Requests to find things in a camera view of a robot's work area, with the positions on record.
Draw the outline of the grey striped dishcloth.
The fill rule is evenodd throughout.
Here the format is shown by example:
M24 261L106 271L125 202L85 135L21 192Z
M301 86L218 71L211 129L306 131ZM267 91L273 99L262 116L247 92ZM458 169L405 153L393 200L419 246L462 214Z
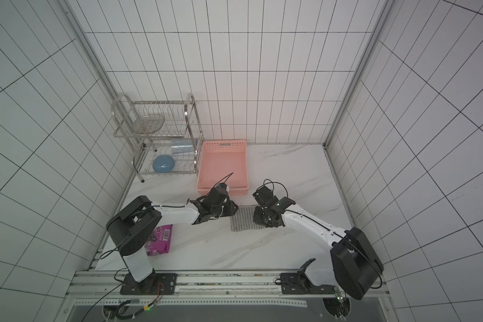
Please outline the grey striped dishcloth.
M264 226L254 222L255 205L240 206L236 214L230 217L230 228L232 232L243 232L247 230L263 229Z

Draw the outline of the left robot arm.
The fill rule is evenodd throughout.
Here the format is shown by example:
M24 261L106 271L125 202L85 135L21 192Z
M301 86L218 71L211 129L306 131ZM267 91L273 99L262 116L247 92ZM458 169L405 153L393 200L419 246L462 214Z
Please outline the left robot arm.
M220 183L210 192L184 205L156 205L146 196L136 197L114 215L106 230L127 268L121 295L172 295L177 274L158 274L150 263L145 243L154 230L164 225L198 225L222 217L232 217L238 206L229 197L228 186Z

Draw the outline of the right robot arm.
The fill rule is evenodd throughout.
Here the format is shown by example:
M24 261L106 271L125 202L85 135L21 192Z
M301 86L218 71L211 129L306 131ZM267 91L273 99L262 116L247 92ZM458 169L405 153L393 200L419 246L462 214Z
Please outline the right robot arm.
M382 280L384 266L361 229L337 228L288 197L278 199L255 193L254 198L258 204L255 224L293 229L328 253L327 257L307 260L295 273L281 274L278 283L284 294L327 294L339 287L360 300L377 280Z

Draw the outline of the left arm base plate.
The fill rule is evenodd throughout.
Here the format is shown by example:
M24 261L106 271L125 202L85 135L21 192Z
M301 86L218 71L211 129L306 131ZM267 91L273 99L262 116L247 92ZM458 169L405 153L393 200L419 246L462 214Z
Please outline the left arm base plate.
M141 282L136 282L128 273L120 290L121 295L149 296L149 295L173 295L177 284L178 275L175 273L153 272Z

